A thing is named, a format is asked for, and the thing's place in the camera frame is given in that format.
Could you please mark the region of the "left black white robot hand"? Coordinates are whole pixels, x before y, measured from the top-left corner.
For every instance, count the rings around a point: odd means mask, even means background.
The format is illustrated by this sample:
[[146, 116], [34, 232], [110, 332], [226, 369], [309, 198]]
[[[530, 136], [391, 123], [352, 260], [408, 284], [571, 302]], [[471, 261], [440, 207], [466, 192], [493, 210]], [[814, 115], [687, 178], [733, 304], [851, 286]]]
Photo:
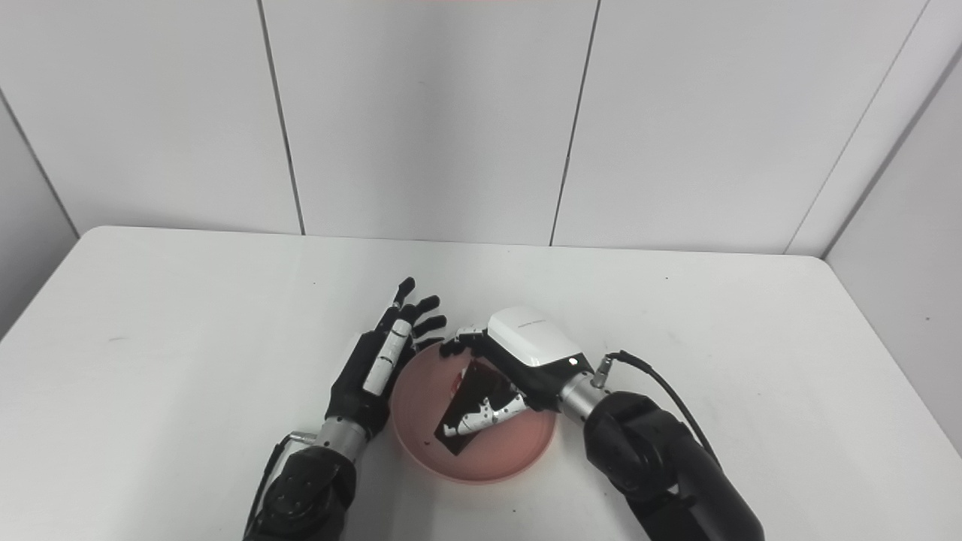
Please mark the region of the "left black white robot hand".
[[415, 304], [408, 301], [415, 288], [415, 278], [402, 280], [374, 328], [358, 337], [332, 385], [324, 421], [346, 422], [357, 428], [365, 441], [387, 425], [389, 398], [400, 370], [422, 350], [443, 342], [442, 337], [430, 333], [443, 330], [447, 323], [443, 315], [430, 315], [440, 307], [436, 295]]

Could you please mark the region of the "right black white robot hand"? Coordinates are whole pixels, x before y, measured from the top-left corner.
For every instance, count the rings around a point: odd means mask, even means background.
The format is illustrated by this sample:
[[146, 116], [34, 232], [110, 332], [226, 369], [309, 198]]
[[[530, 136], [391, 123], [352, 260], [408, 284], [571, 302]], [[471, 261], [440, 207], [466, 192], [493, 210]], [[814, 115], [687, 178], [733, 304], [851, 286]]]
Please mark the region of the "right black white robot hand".
[[525, 306], [496, 312], [484, 328], [461, 328], [442, 343], [443, 358], [469, 352], [501, 373], [507, 385], [470, 397], [440, 421], [444, 438], [467, 437], [527, 411], [550, 411], [585, 424], [606, 397], [592, 387], [594, 370], [580, 346], [546, 316]]

